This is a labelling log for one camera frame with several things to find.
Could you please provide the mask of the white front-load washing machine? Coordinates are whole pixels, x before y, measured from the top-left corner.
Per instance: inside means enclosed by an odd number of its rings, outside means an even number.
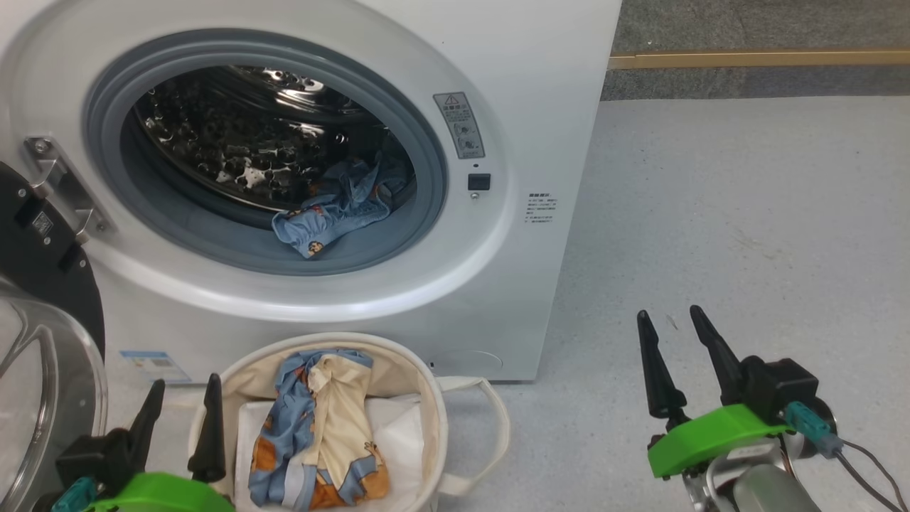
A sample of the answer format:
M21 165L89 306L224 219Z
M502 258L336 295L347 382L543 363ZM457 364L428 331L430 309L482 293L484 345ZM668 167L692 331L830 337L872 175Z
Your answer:
M529 381L550 306L623 0L0 0L0 162L30 184L26 137L52 137L116 231L80 244L105 343L167 352L192 383L273 343L351 331L396 341L437 375ZM244 271L153 235L87 151L85 110L118 56L172 33L279 33L348 56L413 101L449 187L406 252L344 274ZM433 95L464 92L483 159L459 159ZM491 173L469 191L469 173ZM556 220L524 223L530 192Z

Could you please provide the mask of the blue cream cartoon garment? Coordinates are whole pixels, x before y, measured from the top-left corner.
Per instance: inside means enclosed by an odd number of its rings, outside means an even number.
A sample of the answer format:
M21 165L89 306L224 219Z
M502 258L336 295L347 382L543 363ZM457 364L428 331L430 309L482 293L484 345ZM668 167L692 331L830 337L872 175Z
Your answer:
M280 363L277 397L250 451L255 506L314 512L389 495L389 469L366 412L372 376L371 357L347 348L293 353Z

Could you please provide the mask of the white folded cloth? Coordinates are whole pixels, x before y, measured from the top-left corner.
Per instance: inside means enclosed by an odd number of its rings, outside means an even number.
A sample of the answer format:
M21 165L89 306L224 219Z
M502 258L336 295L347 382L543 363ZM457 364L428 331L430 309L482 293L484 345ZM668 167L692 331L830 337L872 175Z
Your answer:
M282 505L260 508L250 498L248 474L255 439L271 402L248 402L238 413L237 462L234 496L237 512L293 512ZM390 491L384 498L354 508L327 508L314 512L406 512L422 491L424 437L420 403L406 400L368 398L366 412L373 438L390 474Z

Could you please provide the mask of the stainless steel washer drum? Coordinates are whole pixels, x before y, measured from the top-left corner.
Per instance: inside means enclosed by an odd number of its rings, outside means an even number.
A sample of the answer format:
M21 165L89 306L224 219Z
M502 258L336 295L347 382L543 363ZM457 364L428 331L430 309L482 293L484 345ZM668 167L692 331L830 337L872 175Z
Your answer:
M219 65L166 79L132 107L163 160L208 193L278 213L316 193L338 164L407 152L373 113L325 83L284 69Z

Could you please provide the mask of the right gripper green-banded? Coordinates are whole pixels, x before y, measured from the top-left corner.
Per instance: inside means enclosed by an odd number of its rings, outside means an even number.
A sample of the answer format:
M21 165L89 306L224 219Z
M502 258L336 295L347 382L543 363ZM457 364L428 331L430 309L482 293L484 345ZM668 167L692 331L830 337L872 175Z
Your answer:
M683 412L687 399L670 376L653 322L646 310L638 311L648 412L672 428L653 438L648 463L657 479L680 476L693 512L740 512L734 489L754 467L771 466L790 476L791 461L782 437L786 427L768 425L747 406L735 405L742 401L740 360L701 306L693 304L690 315L697 337L708 350L724 406L689 420Z

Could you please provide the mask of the grey rubber door gasket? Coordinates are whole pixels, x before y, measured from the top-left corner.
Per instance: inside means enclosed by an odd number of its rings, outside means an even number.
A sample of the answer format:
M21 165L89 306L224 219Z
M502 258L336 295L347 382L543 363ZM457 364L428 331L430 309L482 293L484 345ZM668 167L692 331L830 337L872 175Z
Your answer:
M284 69L341 91L399 139L413 166L412 191L386 220L303 258L271 230L277 213L226 201L179 175L134 120L134 103L154 85L219 65ZM279 33L212 28L140 43L95 81L85 136L105 185L151 234L221 265L270 275L328 276L380 265L432 230L449 187L441 140L413 101L348 56Z

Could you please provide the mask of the metal door hinge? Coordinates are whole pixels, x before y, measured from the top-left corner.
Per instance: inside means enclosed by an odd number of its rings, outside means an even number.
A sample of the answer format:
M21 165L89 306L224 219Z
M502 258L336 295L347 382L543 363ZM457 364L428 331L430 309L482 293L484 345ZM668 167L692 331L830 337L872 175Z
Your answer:
M52 137L26 137L23 148L36 171L31 188L62 215L78 243L116 231L107 211Z

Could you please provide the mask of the cream canvas laundry basket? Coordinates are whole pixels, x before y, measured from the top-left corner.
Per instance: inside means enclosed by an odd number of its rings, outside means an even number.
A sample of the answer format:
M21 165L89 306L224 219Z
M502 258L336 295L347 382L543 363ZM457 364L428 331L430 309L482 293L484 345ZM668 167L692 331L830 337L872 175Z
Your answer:
M266 401L271 402L271 405L275 402L277 369L290 354L341 348L366 353L373 360L373 376L368 386L366 400L385 398L420 403L424 437L423 486L416 503L413 503L406 512L436 512L439 494L450 496L468 494L508 451L510 416L503 400L485 378L435 377L429 367L411 350L376 335L360 333L302 335L247 354L220 375L227 470L225 478L212 483L212 487L220 495L230 498L233 506L241 406L248 402ZM481 387L496 408L498 439L487 467L475 476L460 477L444 472L449 421L443 392L471 386Z

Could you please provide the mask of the blue energy label sticker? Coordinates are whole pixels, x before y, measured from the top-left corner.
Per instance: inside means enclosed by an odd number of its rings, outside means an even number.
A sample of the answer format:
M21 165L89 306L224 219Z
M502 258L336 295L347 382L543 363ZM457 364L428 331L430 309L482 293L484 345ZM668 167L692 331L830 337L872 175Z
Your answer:
M167 352L120 351L120 356L149 381L190 385L193 380Z

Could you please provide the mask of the black printed text label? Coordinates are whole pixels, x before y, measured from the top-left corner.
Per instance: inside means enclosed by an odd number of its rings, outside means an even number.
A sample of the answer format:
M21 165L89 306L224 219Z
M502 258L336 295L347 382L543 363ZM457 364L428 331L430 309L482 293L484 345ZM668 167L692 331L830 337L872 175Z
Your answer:
M550 224L558 213L558 195L552 192L530 192L524 203L523 220L531 225Z

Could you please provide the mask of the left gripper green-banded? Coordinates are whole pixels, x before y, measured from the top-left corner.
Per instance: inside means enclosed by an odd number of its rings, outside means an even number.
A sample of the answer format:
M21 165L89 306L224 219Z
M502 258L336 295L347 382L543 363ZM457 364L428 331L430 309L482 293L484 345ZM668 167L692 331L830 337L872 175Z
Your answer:
M128 430L130 457L148 457L166 383L157 379ZM95 500L85 512L236 512L230 500L208 484L225 478L223 393L217 373L209 376L203 396L204 415L196 448L188 460L192 480L176 474L136 474L111 498Z

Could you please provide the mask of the grey warning sticker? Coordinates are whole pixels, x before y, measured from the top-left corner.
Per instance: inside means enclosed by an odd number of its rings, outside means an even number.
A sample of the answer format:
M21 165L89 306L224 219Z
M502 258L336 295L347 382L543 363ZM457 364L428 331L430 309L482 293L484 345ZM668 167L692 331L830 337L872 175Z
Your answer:
M455 152L459 159L483 159L486 151L482 142L480 127L464 92L446 92L433 95L441 111Z

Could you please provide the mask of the blue patterned garment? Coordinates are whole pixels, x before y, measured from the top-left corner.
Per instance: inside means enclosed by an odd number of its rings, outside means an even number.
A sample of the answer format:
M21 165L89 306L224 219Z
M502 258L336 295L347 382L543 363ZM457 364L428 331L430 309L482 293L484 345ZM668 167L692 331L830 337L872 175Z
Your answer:
M342 160L302 204L275 214L271 230L303 258L313 258L341 237L389 218L412 182L409 166L381 151L371 160Z

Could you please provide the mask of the black round glass washer door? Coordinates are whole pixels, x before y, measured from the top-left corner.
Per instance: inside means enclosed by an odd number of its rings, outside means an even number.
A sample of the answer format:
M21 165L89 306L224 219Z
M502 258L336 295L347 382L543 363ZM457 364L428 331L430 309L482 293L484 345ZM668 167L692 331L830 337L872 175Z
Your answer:
M65 489L56 459L107 427L105 327L87 254L0 162L0 512Z

